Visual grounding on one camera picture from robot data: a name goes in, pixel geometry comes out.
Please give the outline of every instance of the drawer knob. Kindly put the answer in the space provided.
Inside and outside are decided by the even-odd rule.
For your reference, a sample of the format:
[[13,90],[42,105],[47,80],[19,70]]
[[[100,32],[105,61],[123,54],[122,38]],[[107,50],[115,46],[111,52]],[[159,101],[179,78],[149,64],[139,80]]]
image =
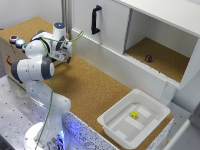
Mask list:
[[99,33],[100,30],[96,27],[96,20],[97,20],[97,11],[102,10],[101,6],[96,6],[96,8],[93,9],[92,11],[92,34]]

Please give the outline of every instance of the gray floor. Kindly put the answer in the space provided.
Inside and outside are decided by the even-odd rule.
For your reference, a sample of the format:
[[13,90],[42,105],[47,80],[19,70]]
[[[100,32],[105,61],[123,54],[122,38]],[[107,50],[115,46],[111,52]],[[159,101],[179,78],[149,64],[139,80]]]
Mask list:
[[0,51],[0,78],[5,75],[6,75],[6,73],[4,70],[3,60],[2,60],[1,51]]

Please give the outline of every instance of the brown countertop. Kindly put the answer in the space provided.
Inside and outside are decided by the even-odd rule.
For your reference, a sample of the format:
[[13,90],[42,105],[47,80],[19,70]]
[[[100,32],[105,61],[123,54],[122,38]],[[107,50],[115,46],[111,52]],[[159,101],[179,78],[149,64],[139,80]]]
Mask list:
[[[52,24],[36,17],[0,31],[0,36],[9,41],[11,35],[18,35],[28,43],[38,30],[52,33]],[[44,82],[51,87],[51,80]],[[131,89],[78,56],[73,56],[70,64],[63,63],[56,67],[54,91],[72,101],[71,112],[119,149],[123,149],[104,133],[102,126],[97,123],[97,118]],[[172,119],[173,115],[167,116],[137,149],[146,149]]]

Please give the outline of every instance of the yellow object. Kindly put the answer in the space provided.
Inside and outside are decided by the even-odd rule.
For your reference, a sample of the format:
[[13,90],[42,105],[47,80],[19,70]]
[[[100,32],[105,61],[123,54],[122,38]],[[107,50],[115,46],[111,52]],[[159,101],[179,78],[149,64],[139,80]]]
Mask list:
[[134,118],[134,119],[137,118],[137,115],[138,115],[137,111],[132,111],[131,112],[131,117],[132,118]]

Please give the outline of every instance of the green cable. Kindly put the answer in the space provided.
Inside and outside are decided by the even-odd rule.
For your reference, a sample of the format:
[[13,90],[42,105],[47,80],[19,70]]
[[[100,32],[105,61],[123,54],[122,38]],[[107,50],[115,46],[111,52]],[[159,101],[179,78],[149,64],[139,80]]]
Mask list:
[[[57,41],[57,40],[50,39],[50,38],[42,38],[42,39],[48,39],[48,40],[52,40],[52,41],[56,41],[56,42],[73,42],[73,41],[75,41],[75,42],[73,43],[73,46],[72,46],[72,52],[73,52],[74,46],[75,46],[75,44],[76,44],[76,41],[77,41],[78,39],[80,39],[80,38],[83,36],[83,34],[84,34],[84,32],[82,31],[82,32],[78,35],[78,37],[77,37],[76,39],[73,39],[73,40],[70,40],[70,41]],[[45,44],[42,40],[40,40],[40,41],[42,42],[42,44],[43,44],[45,50],[47,51],[48,57],[50,58],[50,55],[49,55],[49,52],[48,52],[48,49],[47,49],[46,44]],[[53,88],[54,88],[54,78],[53,78],[53,77],[52,77],[52,85],[51,85],[51,86],[52,86],[52,91],[51,91],[50,107],[49,107],[49,111],[48,111],[46,120],[45,120],[45,122],[44,122],[43,128],[42,128],[42,132],[40,133],[40,136],[39,136],[39,138],[38,138],[38,142],[37,142],[37,145],[36,145],[36,147],[35,147],[35,150],[37,149],[38,144],[39,144],[39,142],[40,142],[40,139],[41,139],[41,137],[42,137],[42,134],[43,134],[44,128],[45,128],[45,126],[46,126],[47,119],[49,118],[49,114],[50,114],[51,107],[52,107],[52,102],[53,102]]]

